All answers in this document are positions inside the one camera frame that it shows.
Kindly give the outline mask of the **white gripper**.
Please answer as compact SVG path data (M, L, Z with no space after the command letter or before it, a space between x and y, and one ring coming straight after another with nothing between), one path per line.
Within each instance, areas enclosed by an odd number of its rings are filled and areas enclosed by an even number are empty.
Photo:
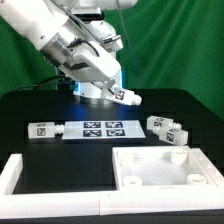
M107 82L101 88L101 98L115 94L115 81L120 72L119 62L94 41L68 47L71 56L59 66L67 76L77 82Z

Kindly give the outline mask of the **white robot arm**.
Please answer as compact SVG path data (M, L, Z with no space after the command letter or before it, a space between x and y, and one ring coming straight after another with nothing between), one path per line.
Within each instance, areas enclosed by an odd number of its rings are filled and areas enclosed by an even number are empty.
M138 0L0 0L0 17L27 38L50 64L78 83L76 96L138 105L124 89L116 52L121 36L104 21L105 10L131 8Z

